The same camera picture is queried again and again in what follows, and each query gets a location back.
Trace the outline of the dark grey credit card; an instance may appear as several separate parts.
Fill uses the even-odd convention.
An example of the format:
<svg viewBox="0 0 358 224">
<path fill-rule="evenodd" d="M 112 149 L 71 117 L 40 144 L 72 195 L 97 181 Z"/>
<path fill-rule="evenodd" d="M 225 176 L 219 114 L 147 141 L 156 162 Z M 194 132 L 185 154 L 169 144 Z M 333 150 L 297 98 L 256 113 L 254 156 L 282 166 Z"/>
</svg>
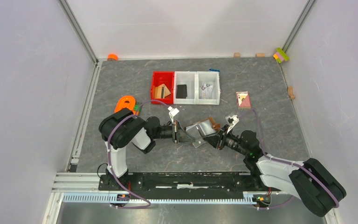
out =
<svg viewBox="0 0 358 224">
<path fill-rule="evenodd" d="M 196 140 L 195 142 L 193 142 L 193 146 L 195 148 L 198 148 L 200 147 L 201 145 L 205 144 L 205 141 L 203 139 L 200 139 L 200 140 Z"/>
</svg>

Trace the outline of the brown leather card holder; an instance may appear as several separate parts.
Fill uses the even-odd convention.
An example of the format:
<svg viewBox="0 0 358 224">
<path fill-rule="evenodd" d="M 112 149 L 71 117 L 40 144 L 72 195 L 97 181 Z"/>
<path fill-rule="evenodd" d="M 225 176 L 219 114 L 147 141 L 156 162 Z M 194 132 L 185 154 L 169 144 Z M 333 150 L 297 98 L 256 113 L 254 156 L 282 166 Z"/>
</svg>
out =
<svg viewBox="0 0 358 224">
<path fill-rule="evenodd" d="M 220 124 L 216 123 L 212 117 L 195 122 L 187 127 L 185 131 L 188 132 L 195 140 L 203 139 L 206 135 L 216 133 L 220 130 Z"/>
</svg>

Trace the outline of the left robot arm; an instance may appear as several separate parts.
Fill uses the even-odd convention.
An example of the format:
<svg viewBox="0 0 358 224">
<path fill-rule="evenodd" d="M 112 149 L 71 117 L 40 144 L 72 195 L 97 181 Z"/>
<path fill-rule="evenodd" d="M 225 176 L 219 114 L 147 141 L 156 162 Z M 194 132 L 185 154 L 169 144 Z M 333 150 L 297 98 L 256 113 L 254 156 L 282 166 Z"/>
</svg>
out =
<svg viewBox="0 0 358 224">
<path fill-rule="evenodd" d="M 147 154 L 156 146 L 155 139 L 171 139 L 173 143 L 195 142 L 177 120 L 162 125 L 159 118 L 152 116 L 144 120 L 128 108 L 105 118 L 98 130 L 107 147 L 110 184 L 116 190 L 123 190 L 128 184 L 127 145 L 133 144 Z"/>
</svg>

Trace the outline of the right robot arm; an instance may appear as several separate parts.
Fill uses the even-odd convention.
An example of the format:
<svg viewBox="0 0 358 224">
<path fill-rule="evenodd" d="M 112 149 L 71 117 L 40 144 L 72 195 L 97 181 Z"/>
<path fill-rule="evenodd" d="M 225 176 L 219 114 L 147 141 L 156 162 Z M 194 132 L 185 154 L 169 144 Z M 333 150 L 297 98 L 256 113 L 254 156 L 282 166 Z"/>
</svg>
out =
<svg viewBox="0 0 358 224">
<path fill-rule="evenodd" d="M 290 161 L 272 156 L 262 148 L 256 133 L 243 131 L 240 136 L 231 134 L 228 126 L 203 140 L 218 150 L 228 147 L 245 156 L 250 171 L 250 183 L 255 190 L 272 188 L 300 199 L 313 214 L 323 217 L 347 195 L 339 181 L 314 158 Z"/>
</svg>

